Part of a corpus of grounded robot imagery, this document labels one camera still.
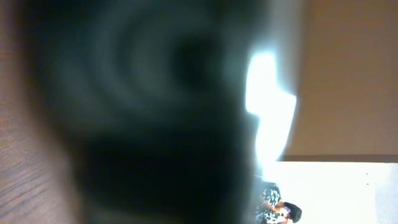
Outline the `black Galaxy smartphone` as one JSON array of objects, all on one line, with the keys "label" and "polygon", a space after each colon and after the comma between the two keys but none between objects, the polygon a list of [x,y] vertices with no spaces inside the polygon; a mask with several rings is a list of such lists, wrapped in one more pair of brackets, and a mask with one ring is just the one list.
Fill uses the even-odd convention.
[{"label": "black Galaxy smartphone", "polygon": [[85,223],[247,223],[259,120],[251,0],[16,1],[36,109]]}]

